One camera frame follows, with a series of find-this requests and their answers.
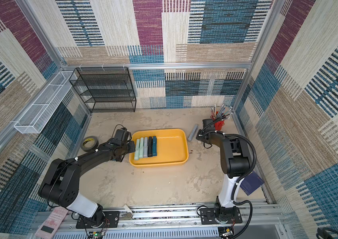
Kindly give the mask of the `grey pruning pliers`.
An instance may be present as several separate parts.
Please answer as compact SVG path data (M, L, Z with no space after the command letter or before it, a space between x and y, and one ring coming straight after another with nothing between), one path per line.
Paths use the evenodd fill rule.
M188 141L192 141L193 138L196 136L197 132L198 132L198 124L195 124L194 127L193 127L193 129L192 129L192 131L191 131L191 133L189 134L187 140Z
M149 139L148 137L144 137L144 157L148 158L148 148L149 148Z

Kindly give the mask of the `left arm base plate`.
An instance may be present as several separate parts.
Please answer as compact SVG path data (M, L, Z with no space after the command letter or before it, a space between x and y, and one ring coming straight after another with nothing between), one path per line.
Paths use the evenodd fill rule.
M116 228L119 223L120 211L97 212L91 218L80 215L76 223L76 229L108 229Z

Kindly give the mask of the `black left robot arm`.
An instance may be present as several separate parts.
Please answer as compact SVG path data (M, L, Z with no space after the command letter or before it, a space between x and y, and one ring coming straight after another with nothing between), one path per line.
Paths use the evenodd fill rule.
M122 127L107 142L87 153L70 159L55 159L50 164L39 187L39 197L79 215L78 229L105 226L103 207L79 192L80 177L108 161L123 161L125 155L135 152L131 133Z

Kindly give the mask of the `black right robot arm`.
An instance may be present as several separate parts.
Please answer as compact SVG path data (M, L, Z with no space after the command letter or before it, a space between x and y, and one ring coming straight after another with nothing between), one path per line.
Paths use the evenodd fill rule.
M196 139L204 144L219 147L220 165L225 174L221 192L214 206L197 209L201 223L203 225L240 224L242 216L238 207L244 204L252 207L248 200L237 201L237 196L241 183L256 166L257 153L254 145L242 135L216 130L211 119L203 120L203 129L197 132Z

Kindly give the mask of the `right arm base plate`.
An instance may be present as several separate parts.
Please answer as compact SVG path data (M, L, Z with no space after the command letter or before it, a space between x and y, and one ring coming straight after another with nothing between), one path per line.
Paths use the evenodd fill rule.
M216 210L212 208L199 208L197 214L203 225L213 224L241 224L243 222L238 207Z

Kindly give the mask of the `yellow plastic storage tray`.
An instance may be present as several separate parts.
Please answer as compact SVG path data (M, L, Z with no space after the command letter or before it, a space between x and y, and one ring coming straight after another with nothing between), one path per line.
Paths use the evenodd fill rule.
M134 142L142 137L156 137L158 155L135 160L129 154L129 163L136 168L183 165L189 159L185 132L179 128L141 130L132 134Z

